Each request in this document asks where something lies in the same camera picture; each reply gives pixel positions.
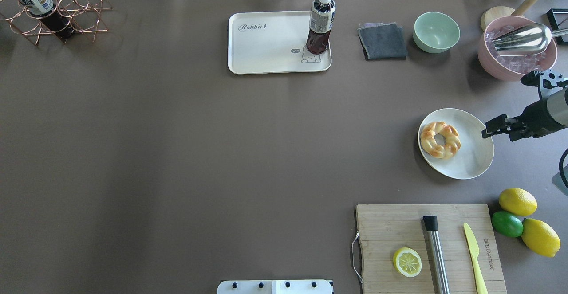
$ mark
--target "bread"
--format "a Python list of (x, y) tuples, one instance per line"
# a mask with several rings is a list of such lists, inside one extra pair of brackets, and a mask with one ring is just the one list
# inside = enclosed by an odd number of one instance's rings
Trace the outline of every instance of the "bread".
[[(434, 139), (436, 134), (441, 134), (446, 138), (446, 144), (440, 145)], [(460, 135), (456, 128), (446, 122), (432, 122), (425, 126), (420, 133), (420, 145), (422, 148), (438, 159), (449, 159), (456, 155), (460, 150)]]

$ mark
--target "folded cloth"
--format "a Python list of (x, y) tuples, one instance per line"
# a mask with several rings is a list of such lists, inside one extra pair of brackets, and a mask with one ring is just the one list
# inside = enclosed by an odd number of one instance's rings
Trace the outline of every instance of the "folded cloth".
[(397, 27), (396, 23), (364, 24), (357, 32), (367, 60), (405, 58), (408, 55), (402, 27)]

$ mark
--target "metal scoop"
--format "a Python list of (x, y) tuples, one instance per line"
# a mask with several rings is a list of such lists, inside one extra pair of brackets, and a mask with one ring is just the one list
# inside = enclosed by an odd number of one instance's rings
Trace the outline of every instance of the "metal scoop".
[(493, 39), (493, 45), (501, 56), (534, 55), (544, 52), (552, 38), (568, 34), (568, 28), (551, 31), (543, 24), (528, 24)]

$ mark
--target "cutting board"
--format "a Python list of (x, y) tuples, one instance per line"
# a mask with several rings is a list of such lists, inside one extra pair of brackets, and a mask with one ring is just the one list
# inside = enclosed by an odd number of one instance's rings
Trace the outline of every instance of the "cutting board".
[[(357, 205), (363, 294), (435, 294), (428, 234), (422, 216), (438, 216), (438, 230), (451, 293), (477, 294), (463, 223), (479, 245), (479, 266), (487, 290), (506, 294), (501, 261), (486, 204)], [(422, 272), (407, 278), (392, 263), (394, 252), (410, 247), (422, 258)]]

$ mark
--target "mint green bowl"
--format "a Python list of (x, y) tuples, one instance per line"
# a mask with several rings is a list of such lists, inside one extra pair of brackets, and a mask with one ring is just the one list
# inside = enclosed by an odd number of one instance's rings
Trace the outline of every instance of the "mint green bowl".
[(460, 27), (450, 16), (440, 12), (426, 12), (414, 21), (414, 42), (431, 54), (443, 53), (460, 40)]

